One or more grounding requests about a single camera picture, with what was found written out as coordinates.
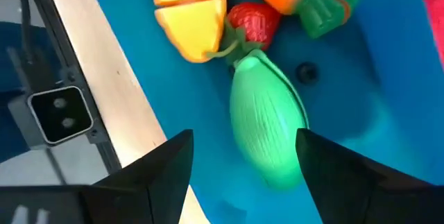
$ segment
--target blue bin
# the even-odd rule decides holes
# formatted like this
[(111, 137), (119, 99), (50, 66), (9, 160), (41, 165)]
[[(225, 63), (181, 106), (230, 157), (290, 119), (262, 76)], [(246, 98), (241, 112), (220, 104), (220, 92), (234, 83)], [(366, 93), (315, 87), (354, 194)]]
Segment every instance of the blue bin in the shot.
[[(242, 1), (228, 0), (229, 6)], [(234, 144), (223, 60), (180, 57), (153, 0), (99, 0), (168, 138), (195, 132), (191, 185), (211, 223), (320, 223), (302, 183), (269, 189)], [(361, 0), (345, 25), (311, 40), (285, 17), (268, 56), (300, 92), (311, 129), (378, 162), (444, 184), (444, 74), (422, 0)], [(295, 79), (318, 64), (314, 86)]]

